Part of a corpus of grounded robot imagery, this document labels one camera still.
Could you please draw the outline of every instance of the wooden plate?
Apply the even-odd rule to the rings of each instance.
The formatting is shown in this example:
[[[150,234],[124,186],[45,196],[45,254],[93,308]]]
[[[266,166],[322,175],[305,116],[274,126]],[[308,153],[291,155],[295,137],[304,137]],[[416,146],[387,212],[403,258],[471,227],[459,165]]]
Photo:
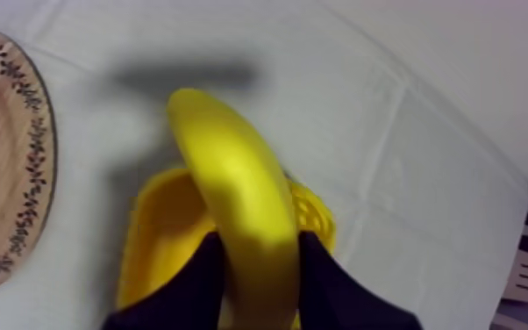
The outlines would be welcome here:
[[[0,34],[0,283],[31,253],[55,182],[54,117],[23,51]]]

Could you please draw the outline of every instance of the leaf pattern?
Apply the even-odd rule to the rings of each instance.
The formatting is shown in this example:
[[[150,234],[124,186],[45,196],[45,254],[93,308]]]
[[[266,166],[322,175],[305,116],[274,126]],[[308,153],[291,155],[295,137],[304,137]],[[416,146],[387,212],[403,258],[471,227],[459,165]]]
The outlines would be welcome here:
[[[4,51],[4,45],[0,45],[0,75],[7,76],[11,79],[11,87],[14,91],[23,97],[25,108],[31,111],[33,117],[31,127],[28,132],[30,138],[29,154],[26,156],[27,166],[26,173],[29,175],[31,186],[23,192],[23,210],[17,213],[14,233],[9,238],[9,249],[6,253],[0,255],[0,274],[10,273],[14,265],[12,256],[21,256],[26,248],[26,237],[29,236],[29,229],[39,218],[36,207],[39,204],[37,199],[41,193],[41,187],[46,185],[45,179],[40,178],[43,171],[39,170],[40,166],[45,163],[45,149],[43,148],[43,137],[47,129],[44,127],[43,118],[39,115],[40,106],[43,104],[41,92],[36,89],[32,83],[25,81],[25,73],[21,71],[21,66],[13,61],[5,60],[7,53]]]

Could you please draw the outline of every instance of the plate rim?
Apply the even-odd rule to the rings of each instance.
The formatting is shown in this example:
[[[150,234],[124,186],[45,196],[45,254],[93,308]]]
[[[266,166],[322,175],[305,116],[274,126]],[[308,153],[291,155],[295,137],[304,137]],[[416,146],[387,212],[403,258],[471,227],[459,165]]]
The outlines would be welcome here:
[[[13,38],[0,32],[0,39],[4,40],[4,42],[0,44],[0,51],[3,50],[3,47],[5,44],[10,43],[11,47],[15,48],[18,51],[19,57],[22,57],[25,59],[25,63],[27,63],[29,65],[29,68],[32,70],[32,78],[39,84],[39,88],[36,90],[28,90],[28,87],[27,87],[27,90],[25,90],[25,93],[19,93],[18,90],[17,90],[17,93],[21,94],[23,98],[25,99],[25,103],[22,106],[22,108],[29,110],[32,113],[35,113],[35,114],[38,113],[38,109],[34,110],[35,108],[37,108],[37,104],[40,104],[43,102],[46,103],[46,115],[48,116],[48,120],[49,120],[48,126],[45,127],[42,125],[42,118],[38,118],[37,123],[33,121],[33,118],[31,118],[30,119],[31,124],[29,125],[29,128],[31,129],[31,128],[37,127],[37,128],[42,128],[44,130],[47,129],[48,132],[43,132],[43,133],[51,134],[51,137],[50,138],[47,137],[47,138],[51,142],[51,145],[53,148],[53,152],[51,153],[53,155],[53,164],[51,164],[51,168],[50,168],[51,169],[50,170],[51,172],[50,181],[51,182],[44,183],[44,185],[45,184],[50,185],[49,192],[48,192],[48,202],[44,210],[45,214],[43,214],[42,216],[35,217],[41,220],[41,224],[39,226],[37,236],[34,238],[34,241],[29,246],[26,246],[23,240],[29,234],[28,228],[32,226],[32,224],[28,226],[28,223],[23,221],[22,222],[23,225],[20,226],[19,221],[21,219],[21,216],[17,215],[16,217],[14,217],[15,224],[13,225],[13,231],[12,231],[11,237],[9,237],[5,241],[5,244],[7,244],[8,247],[5,249],[6,252],[3,255],[0,255],[0,274],[6,273],[6,276],[3,279],[0,279],[0,284],[2,284],[6,282],[8,278],[10,278],[11,273],[16,269],[16,267],[20,266],[20,264],[28,257],[28,255],[32,253],[32,251],[36,248],[37,244],[39,243],[41,235],[46,229],[47,221],[49,219],[51,208],[54,203],[55,190],[56,190],[57,180],[58,180],[57,174],[58,174],[58,158],[59,158],[58,146],[59,144],[57,140],[58,136],[57,136],[57,125],[55,122],[55,111],[54,111],[54,108],[51,102],[49,91],[46,87],[45,81],[43,80],[43,76],[39,72],[39,69],[33,62],[32,58],[25,52],[25,50]],[[17,79],[17,77],[19,77],[16,80],[17,83],[30,83],[28,81],[21,81],[21,79],[27,75],[20,71],[20,67],[18,67],[18,69],[17,68],[12,69],[12,61],[6,63],[5,66],[3,65],[4,60],[1,60],[1,59],[3,59],[5,55],[6,55],[5,52],[0,53],[0,70],[1,70],[0,75],[3,74],[4,68],[10,68],[8,71],[13,71],[13,74],[10,75],[10,72],[7,72],[6,74],[10,79]],[[29,141],[30,142],[27,142],[27,143],[31,143],[35,141],[35,139],[31,136]],[[23,170],[31,172],[29,173],[29,175],[32,174],[32,171],[29,169],[23,169]],[[24,194],[25,198],[27,198],[26,192],[18,191],[17,195],[15,196],[17,200],[21,199],[21,197],[19,196],[20,194]],[[25,248],[27,248],[27,254],[24,255],[22,254],[22,252]]]

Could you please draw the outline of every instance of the yellow container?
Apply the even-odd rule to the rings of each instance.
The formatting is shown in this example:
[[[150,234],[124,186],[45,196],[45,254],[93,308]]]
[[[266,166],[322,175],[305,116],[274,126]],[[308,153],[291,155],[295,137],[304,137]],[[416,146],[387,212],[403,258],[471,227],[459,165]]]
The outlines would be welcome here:
[[[187,169],[150,180],[138,196],[125,248],[118,308],[167,283],[217,230],[229,261],[233,326],[290,328],[299,288],[299,230],[328,250],[332,216],[292,183],[260,135],[200,90],[179,90],[167,107]]]

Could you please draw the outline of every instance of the white tablecloth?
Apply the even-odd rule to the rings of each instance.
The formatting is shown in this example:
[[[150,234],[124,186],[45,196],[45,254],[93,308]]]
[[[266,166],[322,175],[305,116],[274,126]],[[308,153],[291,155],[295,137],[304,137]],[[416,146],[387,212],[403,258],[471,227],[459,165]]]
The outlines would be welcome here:
[[[438,92],[313,0],[0,0],[54,106],[46,231],[0,287],[0,330],[98,329],[127,210],[179,161],[168,94],[246,116],[335,213],[337,258],[426,329],[484,329],[510,272],[527,186]]]

